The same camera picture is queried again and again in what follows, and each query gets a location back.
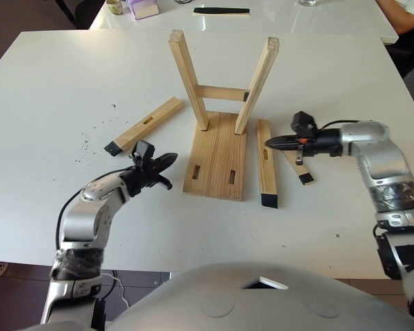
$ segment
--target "person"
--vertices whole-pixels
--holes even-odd
[[[386,47],[404,78],[414,68],[414,0],[376,0],[399,39]]]

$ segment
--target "person's arm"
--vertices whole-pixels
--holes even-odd
[[[414,29],[414,15],[407,12],[396,0],[376,0],[376,2],[397,34],[404,34]]]

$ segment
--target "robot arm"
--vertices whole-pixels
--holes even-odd
[[[104,330],[101,264],[112,219],[129,198],[156,183],[168,190],[172,184],[159,173],[177,158],[167,153],[152,159],[155,148],[139,141],[130,157],[133,166],[89,183],[63,221],[63,231],[51,271],[42,323],[74,321]]]
[[[414,316],[414,176],[400,149],[389,139],[386,125],[379,121],[350,122],[356,123],[340,129],[317,129],[312,116],[299,112],[291,125],[296,135],[275,137],[266,145],[296,150],[298,164],[303,157],[319,153],[357,158],[376,209],[377,227],[384,231],[375,234],[375,239],[385,274],[403,280],[409,312]]]

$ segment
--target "black tip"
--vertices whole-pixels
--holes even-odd
[[[104,150],[106,152],[108,152],[110,155],[112,155],[113,157],[117,156],[119,153],[121,153],[123,150],[117,146],[117,144],[113,141],[111,141],[109,143],[109,145],[107,145]]]
[[[277,208],[276,194],[261,194],[261,203],[266,207]]]
[[[299,175],[299,179],[301,180],[302,184],[306,185],[315,179],[311,176],[311,173],[307,172],[306,174]]]

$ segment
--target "black cable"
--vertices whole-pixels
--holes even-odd
[[[116,270],[112,270],[112,274],[113,274],[113,277],[117,277],[118,278],[118,273],[117,273]],[[116,285],[117,285],[117,280],[116,279],[112,279],[112,287],[110,288],[109,292],[107,292],[104,295],[104,297],[101,298],[101,300],[104,300],[105,298],[107,298],[110,295],[110,293],[113,292],[113,290],[115,289],[115,286]]]
[[[379,225],[378,224],[376,224],[376,225],[374,225],[374,228],[373,228],[373,236],[375,237],[375,238],[377,238],[377,234],[375,233],[376,232],[376,230],[377,230],[377,228],[379,227]]]
[[[327,128],[328,126],[331,126],[331,125],[333,125],[333,124],[338,124],[338,123],[357,123],[357,122],[358,122],[358,120],[357,120],[357,119],[340,119],[340,120],[338,120],[338,121],[332,121],[332,122],[330,122],[330,123],[325,124],[324,126],[322,126],[322,127],[320,128],[320,130],[322,130],[322,129],[324,129],[324,128]]]
[[[108,176],[109,174],[114,174],[116,172],[121,172],[121,171],[126,171],[129,169],[132,169],[133,165],[131,165],[130,167],[124,168],[124,169],[118,169],[118,170],[113,170],[110,172],[107,172],[105,174],[102,174],[100,177],[97,177],[96,179],[94,179],[93,181],[97,181],[105,176]],[[66,208],[68,207],[69,203],[72,202],[73,199],[75,199],[77,197],[78,194],[80,194],[82,189],[78,190],[74,195],[72,195],[69,200],[66,201],[66,203],[64,204],[64,206],[61,208],[60,213],[58,215],[58,220],[57,220],[57,228],[55,229],[55,247],[57,250],[60,249],[60,227],[61,227],[61,219],[63,218],[63,213],[66,210]]]

